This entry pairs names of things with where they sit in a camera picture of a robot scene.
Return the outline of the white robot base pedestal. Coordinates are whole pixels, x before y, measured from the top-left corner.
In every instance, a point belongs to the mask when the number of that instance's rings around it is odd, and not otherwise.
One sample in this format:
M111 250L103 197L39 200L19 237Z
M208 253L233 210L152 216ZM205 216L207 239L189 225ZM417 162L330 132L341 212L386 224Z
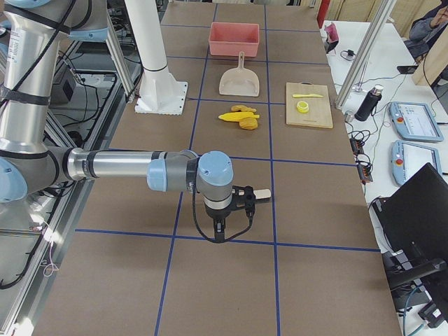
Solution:
M188 84L170 73L156 4L127 0L125 5L143 67L135 111L179 116Z

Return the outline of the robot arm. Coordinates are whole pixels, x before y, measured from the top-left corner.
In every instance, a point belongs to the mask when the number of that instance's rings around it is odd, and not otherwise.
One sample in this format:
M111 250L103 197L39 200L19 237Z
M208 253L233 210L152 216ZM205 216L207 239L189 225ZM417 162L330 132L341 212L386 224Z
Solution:
M225 219L237 198L226 154L86 151L43 142L60 41L109 39L106 2L6 1L4 13L11 31L1 85L1 201L65 181L143 176L152 190L201 193L213 219L211 241L225 242Z

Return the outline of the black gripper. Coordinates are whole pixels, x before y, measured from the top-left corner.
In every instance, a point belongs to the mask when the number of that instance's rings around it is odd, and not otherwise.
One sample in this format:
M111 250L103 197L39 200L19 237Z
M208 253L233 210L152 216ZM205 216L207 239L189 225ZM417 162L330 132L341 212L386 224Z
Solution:
M205 206L207 215L213 219L213 234L216 242L223 242L225 240L225 219L231 214L231 210L224 209L212 209L209 206Z

